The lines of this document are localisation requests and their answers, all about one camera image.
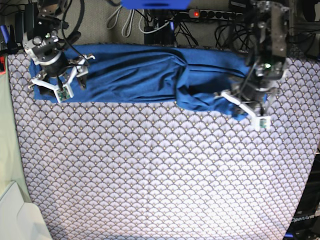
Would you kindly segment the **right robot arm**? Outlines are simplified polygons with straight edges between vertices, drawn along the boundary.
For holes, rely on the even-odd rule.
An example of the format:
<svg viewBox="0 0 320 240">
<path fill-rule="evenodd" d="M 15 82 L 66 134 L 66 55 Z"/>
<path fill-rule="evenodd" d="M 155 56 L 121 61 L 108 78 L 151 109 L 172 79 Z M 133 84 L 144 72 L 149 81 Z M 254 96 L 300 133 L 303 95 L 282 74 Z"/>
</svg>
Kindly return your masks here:
<svg viewBox="0 0 320 240">
<path fill-rule="evenodd" d="M 80 54 L 73 44 L 80 38 L 79 28 L 84 18 L 85 2 L 80 1 L 80 12 L 75 27 L 69 34 L 66 22 L 71 0 L 39 0 L 36 4 L 38 13 L 33 29 L 23 34 L 22 46 L 36 66 L 41 66 L 39 77 L 46 82 L 49 78 L 57 79 L 60 90 L 63 89 L 62 77 L 75 66 L 88 65 L 85 56 Z"/>
</svg>

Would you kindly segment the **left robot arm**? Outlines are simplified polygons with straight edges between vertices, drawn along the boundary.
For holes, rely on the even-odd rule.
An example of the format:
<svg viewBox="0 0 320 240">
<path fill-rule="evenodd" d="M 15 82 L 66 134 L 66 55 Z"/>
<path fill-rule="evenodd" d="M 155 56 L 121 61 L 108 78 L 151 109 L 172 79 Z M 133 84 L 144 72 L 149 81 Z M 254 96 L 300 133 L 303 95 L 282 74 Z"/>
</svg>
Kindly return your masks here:
<svg viewBox="0 0 320 240">
<path fill-rule="evenodd" d="M 239 96 L 262 102 L 264 95 L 287 71 L 289 6 L 284 0 L 252 0 L 252 9 L 243 17 L 250 24 L 253 46 L 245 58 L 250 70 L 241 83 Z"/>
</svg>

